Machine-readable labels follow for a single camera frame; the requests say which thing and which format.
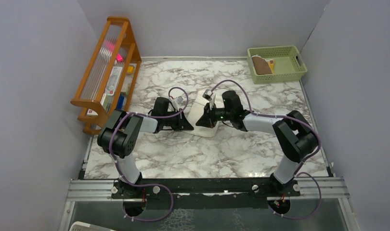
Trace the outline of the yellow brown bear towel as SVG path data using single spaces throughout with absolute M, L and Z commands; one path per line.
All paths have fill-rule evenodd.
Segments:
M 251 57 L 257 75 L 271 75 L 274 73 L 275 62 L 273 59 L 264 59 L 259 55 Z

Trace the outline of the cream white towel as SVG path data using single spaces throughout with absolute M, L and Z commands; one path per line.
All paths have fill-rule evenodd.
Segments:
M 205 90 L 200 90 L 197 92 L 196 98 L 191 105 L 191 109 L 189 110 L 189 113 L 186 116 L 188 122 L 193 126 L 194 129 L 190 131 L 184 131 L 184 132 L 195 136 L 212 138 L 215 136 L 221 122 L 217 122 L 214 128 L 211 127 L 206 128 L 206 127 L 196 125 L 196 122 L 204 113 L 205 105 L 209 102 L 208 100 L 203 98 L 204 92 Z

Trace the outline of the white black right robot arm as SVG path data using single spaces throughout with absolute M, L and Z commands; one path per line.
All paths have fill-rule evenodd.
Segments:
M 240 131 L 257 131 L 276 136 L 284 153 L 280 164 L 269 177 L 269 191 L 276 196 L 287 191 L 305 157 L 319 147 L 319 139 L 299 111 L 282 116 L 260 116 L 243 108 L 239 96 L 233 90 L 222 94 L 223 107 L 215 105 L 215 95 L 206 90 L 207 100 L 203 114 L 196 126 L 214 128 L 218 122 L 229 121 Z

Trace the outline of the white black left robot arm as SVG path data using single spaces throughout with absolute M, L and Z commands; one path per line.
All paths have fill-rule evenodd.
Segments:
M 194 130 L 177 103 L 158 97 L 149 115 L 116 109 L 100 131 L 97 144 L 114 160 L 118 179 L 129 197 L 134 198 L 142 193 L 142 174 L 132 154 L 139 133 L 157 134 L 167 127 L 172 131 Z

